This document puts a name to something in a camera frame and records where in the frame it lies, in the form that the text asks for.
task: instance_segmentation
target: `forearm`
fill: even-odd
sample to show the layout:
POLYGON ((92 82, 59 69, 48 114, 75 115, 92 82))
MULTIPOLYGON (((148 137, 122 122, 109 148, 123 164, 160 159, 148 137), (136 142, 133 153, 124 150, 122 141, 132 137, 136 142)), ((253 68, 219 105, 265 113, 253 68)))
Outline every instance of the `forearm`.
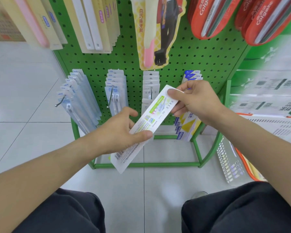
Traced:
POLYGON ((291 206, 291 143, 225 109, 214 124, 291 206))
POLYGON ((13 231, 89 162, 82 147, 79 139, 0 174, 0 232, 13 231))

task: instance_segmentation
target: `barcode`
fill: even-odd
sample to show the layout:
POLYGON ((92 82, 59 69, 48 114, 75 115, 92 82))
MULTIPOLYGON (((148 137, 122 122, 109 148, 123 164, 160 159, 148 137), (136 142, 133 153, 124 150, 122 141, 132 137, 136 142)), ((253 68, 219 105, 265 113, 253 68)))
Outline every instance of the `barcode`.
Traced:
POLYGON ((291 80, 288 80, 285 84, 284 84, 284 87, 289 87, 291 86, 291 80))
POLYGON ((291 110, 291 107, 286 107, 286 106, 284 106, 284 107, 282 107, 280 110, 281 110, 281 111, 290 111, 290 110, 291 110))
POLYGON ((115 153, 115 158, 117 160, 119 160, 119 158, 122 156, 123 153, 124 153, 124 151, 120 151, 120 152, 115 153))
POLYGON ((258 81, 257 85, 264 85, 266 83, 266 81, 258 81))
POLYGON ((270 107, 273 103, 266 103, 263 107, 270 107))

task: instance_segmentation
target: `black trousers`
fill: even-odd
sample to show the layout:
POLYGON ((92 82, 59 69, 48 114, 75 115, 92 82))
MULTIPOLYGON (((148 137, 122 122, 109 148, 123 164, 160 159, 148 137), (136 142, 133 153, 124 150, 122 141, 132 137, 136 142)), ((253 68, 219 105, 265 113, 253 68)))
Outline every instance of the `black trousers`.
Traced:
MULTIPOLYGON (((291 232, 291 207, 266 182, 188 200, 182 232, 291 232)), ((92 193, 58 189, 14 233, 103 233, 105 212, 92 193)))

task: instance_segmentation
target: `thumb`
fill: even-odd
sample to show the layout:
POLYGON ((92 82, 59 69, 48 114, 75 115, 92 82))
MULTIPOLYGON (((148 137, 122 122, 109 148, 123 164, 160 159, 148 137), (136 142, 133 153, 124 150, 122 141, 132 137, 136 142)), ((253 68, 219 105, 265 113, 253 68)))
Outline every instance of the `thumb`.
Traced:
POLYGON ((185 101, 185 98, 186 98, 186 94, 179 91, 179 90, 176 90, 176 89, 168 89, 167 91, 167 94, 175 99, 175 100, 179 100, 179 101, 185 101))
POLYGON ((145 130, 131 135, 132 145, 146 141, 153 136, 151 131, 145 130))

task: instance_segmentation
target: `hand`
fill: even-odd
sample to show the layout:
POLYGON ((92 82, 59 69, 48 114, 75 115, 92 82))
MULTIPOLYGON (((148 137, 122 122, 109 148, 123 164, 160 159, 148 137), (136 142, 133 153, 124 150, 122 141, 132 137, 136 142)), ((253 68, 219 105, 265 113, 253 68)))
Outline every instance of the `hand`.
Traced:
POLYGON ((134 126, 134 122, 129 118, 130 115, 136 117, 138 112, 132 108, 124 107, 120 113, 109 118, 97 130, 82 137, 86 140, 83 144, 88 146, 89 153, 95 153, 95 156, 98 157, 102 154, 125 150, 136 143, 150 139, 153 136, 151 131, 129 133, 129 130, 134 126))
POLYGON ((174 89, 167 91, 171 98, 179 100, 171 110, 176 117, 190 111, 205 124, 212 125, 217 119, 218 113, 226 109, 207 81, 189 80, 178 86, 177 89, 184 93, 174 89))

